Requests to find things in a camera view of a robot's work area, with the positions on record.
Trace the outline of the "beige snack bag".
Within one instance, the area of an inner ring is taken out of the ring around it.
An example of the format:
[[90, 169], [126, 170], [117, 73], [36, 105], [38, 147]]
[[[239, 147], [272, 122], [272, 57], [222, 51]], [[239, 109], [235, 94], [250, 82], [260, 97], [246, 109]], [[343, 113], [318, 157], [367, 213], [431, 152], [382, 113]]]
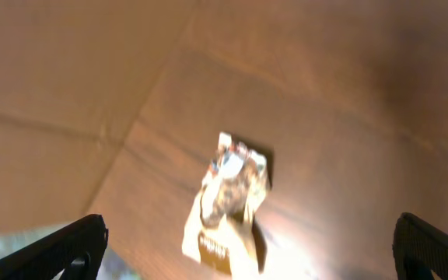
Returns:
[[184, 226], [183, 255], [234, 279], [256, 278], [254, 218], [270, 190], [267, 158], [220, 133]]

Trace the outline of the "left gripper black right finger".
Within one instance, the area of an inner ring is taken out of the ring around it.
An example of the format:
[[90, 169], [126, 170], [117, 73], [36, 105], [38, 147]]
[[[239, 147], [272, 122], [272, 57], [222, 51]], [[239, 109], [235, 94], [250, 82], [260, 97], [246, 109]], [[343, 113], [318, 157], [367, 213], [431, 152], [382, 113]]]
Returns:
[[448, 235], [418, 216], [401, 214], [392, 251], [398, 280], [448, 280]]

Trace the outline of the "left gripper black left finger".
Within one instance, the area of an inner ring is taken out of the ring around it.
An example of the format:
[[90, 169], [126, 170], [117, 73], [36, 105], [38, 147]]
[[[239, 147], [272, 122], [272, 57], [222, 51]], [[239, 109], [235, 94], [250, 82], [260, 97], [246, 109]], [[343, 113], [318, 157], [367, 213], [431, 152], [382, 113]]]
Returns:
[[87, 215], [0, 259], [0, 280], [95, 280], [108, 237], [103, 216]]

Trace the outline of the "mint green wipes packet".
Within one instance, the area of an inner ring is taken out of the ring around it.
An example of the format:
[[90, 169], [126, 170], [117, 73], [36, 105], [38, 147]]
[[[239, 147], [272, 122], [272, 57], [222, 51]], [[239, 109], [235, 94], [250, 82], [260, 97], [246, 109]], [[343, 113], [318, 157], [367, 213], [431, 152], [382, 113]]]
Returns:
[[[60, 230], [67, 223], [39, 226], [10, 233], [0, 233], [0, 259]], [[142, 277], [132, 269], [114, 251], [107, 246], [102, 264], [96, 277], [97, 280], [142, 280]]]

